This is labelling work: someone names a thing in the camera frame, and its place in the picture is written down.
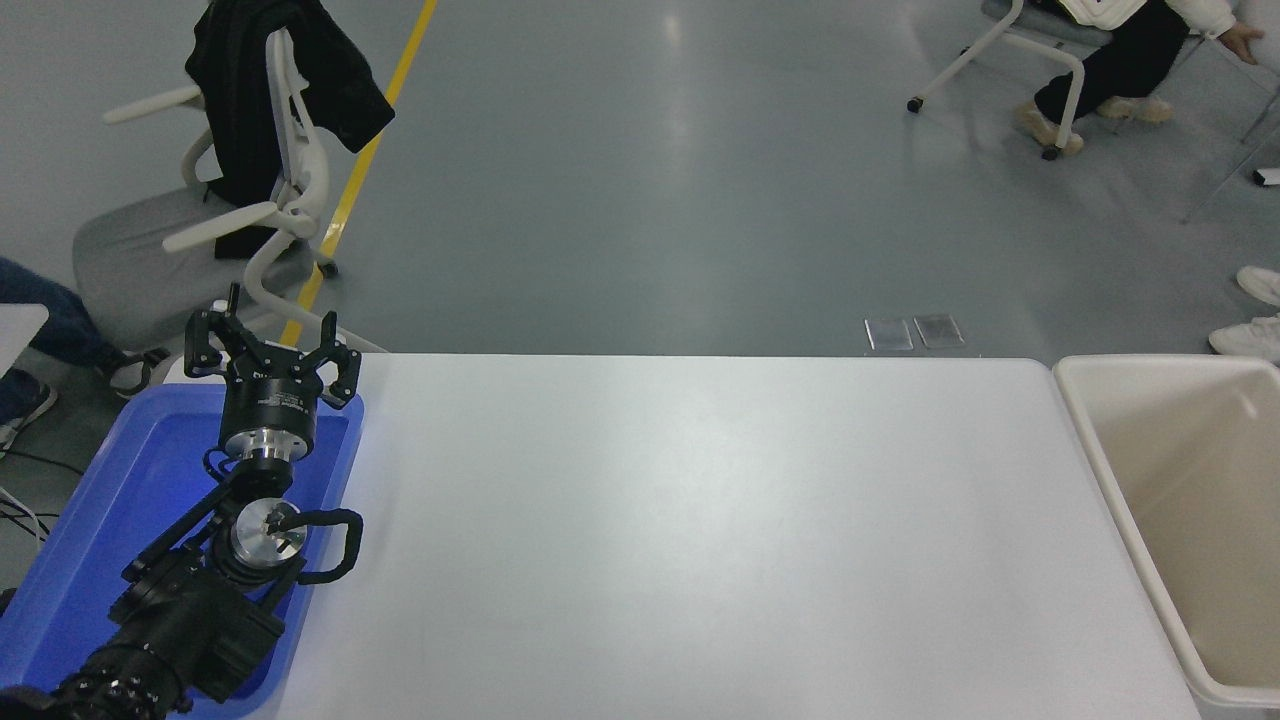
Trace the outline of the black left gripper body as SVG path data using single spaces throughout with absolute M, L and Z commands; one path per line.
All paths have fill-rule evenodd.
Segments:
M 219 437 L 271 429 L 312 439 L 323 384 L 303 359 L 302 352 L 291 348 L 269 348 L 264 360 L 248 352 L 230 357 Z

